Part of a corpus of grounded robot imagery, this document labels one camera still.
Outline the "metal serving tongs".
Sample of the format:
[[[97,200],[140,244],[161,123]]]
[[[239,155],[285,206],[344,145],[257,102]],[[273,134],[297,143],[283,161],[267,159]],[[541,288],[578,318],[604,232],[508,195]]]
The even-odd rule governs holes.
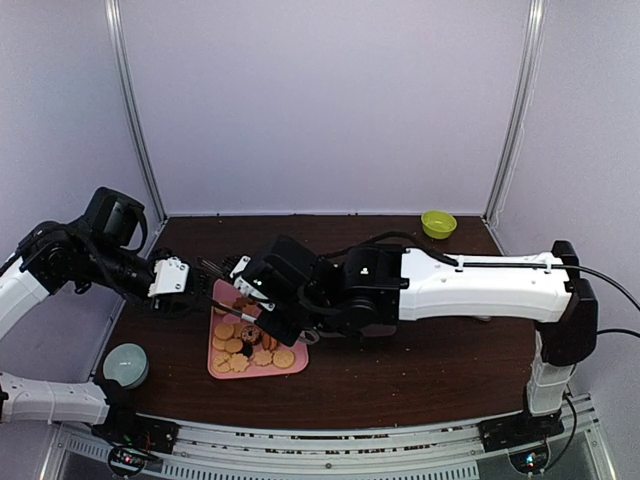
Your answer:
[[[218,283],[227,284],[231,279],[232,270],[243,259],[241,255],[225,257],[221,262],[216,263],[204,256],[197,257],[198,266],[211,278],[212,288]],[[260,310],[255,302],[239,294],[232,301],[213,300],[214,312],[221,315],[230,314],[241,320],[254,323],[260,314]]]

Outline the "chocolate swirl cookie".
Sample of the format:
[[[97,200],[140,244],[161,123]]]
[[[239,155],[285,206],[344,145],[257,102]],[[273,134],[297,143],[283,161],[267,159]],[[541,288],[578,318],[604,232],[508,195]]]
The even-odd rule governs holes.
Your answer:
[[[261,342],[262,332],[255,325],[247,325],[240,332],[240,339],[244,344],[257,345]]]

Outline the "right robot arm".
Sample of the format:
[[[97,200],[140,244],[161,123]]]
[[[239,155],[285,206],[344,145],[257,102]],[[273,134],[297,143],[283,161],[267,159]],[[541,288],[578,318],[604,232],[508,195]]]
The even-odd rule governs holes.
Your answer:
[[[516,318],[536,329],[519,440],[535,440],[562,404],[575,366],[595,349],[599,305],[570,243],[524,257],[448,256],[370,240],[319,255],[281,235],[239,258],[230,283],[261,311],[257,324],[286,345],[306,335],[388,335],[402,321]]]

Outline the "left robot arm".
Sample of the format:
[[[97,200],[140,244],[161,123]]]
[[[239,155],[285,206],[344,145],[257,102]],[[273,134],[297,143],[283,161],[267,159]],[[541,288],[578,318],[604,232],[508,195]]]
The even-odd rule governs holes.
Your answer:
[[[85,223],[35,227],[1,267],[1,420],[105,425],[123,444],[144,424],[115,380],[89,370],[106,329],[109,296],[157,317],[204,305],[211,281],[165,251],[142,258],[125,237]]]

